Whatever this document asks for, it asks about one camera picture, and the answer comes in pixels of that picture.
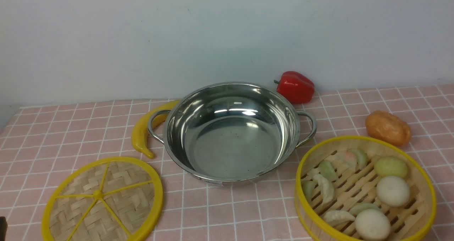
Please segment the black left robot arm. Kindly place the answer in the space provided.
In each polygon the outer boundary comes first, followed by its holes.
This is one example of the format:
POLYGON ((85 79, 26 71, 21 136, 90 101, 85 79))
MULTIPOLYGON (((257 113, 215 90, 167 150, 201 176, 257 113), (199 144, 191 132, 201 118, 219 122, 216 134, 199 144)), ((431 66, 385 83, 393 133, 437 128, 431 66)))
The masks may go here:
POLYGON ((4 216, 0 217, 0 241, 5 241, 8 223, 4 216))

